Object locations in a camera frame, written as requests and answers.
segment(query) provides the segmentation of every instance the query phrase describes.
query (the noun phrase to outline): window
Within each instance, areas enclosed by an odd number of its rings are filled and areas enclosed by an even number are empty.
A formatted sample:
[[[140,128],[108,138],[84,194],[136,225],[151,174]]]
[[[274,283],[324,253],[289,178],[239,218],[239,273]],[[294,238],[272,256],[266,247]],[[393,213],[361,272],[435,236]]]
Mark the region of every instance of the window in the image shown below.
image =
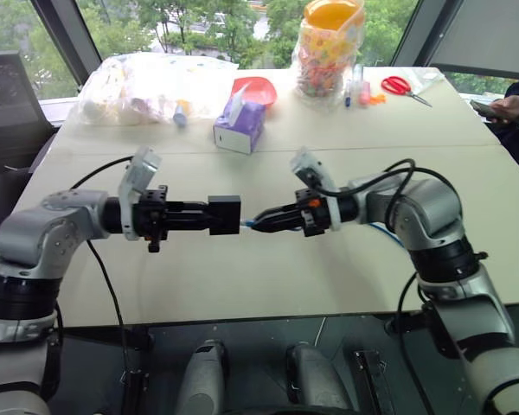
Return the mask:
[[[517,82],[496,76],[482,76],[472,73],[443,72],[459,93],[473,95],[504,95],[508,86]]]
[[[310,0],[77,0],[103,59],[154,51],[205,55],[240,68],[291,64]],[[366,38],[358,61],[387,65],[417,0],[365,0]]]
[[[38,99],[73,97],[77,86],[29,0],[0,0],[0,51],[19,51]]]

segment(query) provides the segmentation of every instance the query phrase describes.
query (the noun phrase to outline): red scissors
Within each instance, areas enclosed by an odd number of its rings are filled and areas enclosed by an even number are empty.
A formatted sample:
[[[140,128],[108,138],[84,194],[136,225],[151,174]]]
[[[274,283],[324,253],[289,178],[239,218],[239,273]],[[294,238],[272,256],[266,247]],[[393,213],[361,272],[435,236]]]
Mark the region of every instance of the red scissors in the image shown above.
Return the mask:
[[[419,95],[412,93],[412,87],[409,86],[406,80],[399,76],[389,76],[381,82],[381,87],[388,93],[395,93],[396,95],[407,95],[413,99],[419,101],[421,104],[425,104],[433,107],[427,101],[422,99]]]

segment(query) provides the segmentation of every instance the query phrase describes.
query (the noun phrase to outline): phone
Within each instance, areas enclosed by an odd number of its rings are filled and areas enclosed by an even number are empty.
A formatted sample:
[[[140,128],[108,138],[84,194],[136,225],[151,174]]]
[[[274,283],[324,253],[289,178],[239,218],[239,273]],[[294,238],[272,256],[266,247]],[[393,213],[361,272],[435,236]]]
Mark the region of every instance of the phone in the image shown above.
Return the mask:
[[[504,117],[503,115],[498,115],[492,109],[492,107],[490,107],[489,105],[483,104],[482,102],[477,102],[472,99],[471,101],[469,101],[469,104],[471,104],[471,106],[473,107],[473,110],[478,112],[478,115],[480,115],[481,117],[507,119],[509,121],[519,124],[519,117],[518,118],[507,118],[507,117]]]

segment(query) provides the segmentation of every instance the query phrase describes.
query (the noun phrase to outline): tissue box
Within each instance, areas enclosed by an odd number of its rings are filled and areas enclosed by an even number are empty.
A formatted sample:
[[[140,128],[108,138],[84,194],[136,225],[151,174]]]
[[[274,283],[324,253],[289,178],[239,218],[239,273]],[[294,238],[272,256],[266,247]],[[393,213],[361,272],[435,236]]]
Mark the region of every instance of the tissue box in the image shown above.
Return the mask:
[[[255,102],[230,99],[223,115],[215,120],[215,145],[223,149],[251,154],[266,119],[266,106]]]

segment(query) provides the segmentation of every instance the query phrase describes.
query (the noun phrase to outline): person's hand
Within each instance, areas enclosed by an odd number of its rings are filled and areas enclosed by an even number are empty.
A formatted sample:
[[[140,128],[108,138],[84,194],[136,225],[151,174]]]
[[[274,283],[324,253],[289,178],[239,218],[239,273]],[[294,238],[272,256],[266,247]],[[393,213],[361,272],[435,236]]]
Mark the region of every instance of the person's hand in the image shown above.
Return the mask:
[[[519,95],[510,95],[504,99],[497,99],[490,104],[490,108],[503,117],[501,119],[488,118],[490,122],[507,124],[510,120],[519,117]]]

